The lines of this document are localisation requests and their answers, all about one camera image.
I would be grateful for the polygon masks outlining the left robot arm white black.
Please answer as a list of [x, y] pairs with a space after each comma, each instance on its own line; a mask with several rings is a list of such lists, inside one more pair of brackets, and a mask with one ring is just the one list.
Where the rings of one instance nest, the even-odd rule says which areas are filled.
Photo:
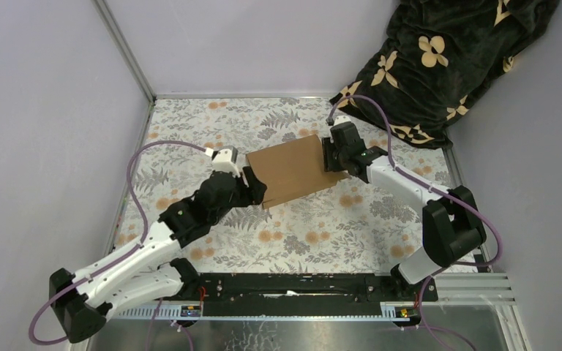
[[200, 275], [186, 258], [144, 273], [156, 259], [207, 235], [234, 208], [260, 205], [267, 186], [251, 167], [239, 176], [214, 171], [193, 195], [168, 206], [146, 235], [74, 273], [61, 268], [49, 278], [50, 307], [67, 340], [91, 338], [114, 315], [158, 298], [195, 296]]

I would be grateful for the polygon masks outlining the brown cardboard box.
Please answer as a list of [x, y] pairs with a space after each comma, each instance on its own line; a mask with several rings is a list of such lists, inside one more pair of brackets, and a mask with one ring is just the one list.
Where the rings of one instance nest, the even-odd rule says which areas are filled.
[[321, 139], [316, 135], [253, 151], [246, 160], [267, 186], [264, 209], [328, 189], [347, 178], [343, 172], [325, 171]]

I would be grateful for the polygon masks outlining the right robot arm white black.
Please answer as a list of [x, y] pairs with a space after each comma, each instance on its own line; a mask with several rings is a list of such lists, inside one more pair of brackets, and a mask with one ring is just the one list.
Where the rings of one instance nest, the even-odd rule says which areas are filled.
[[419, 292], [419, 282], [455, 264], [486, 241], [469, 189], [448, 189], [393, 165], [387, 151], [366, 146], [356, 125], [345, 116], [332, 122], [329, 131], [329, 137], [322, 139], [327, 172], [345, 171], [390, 192], [405, 201], [421, 221], [421, 247], [391, 270], [390, 290], [397, 300], [409, 301]]

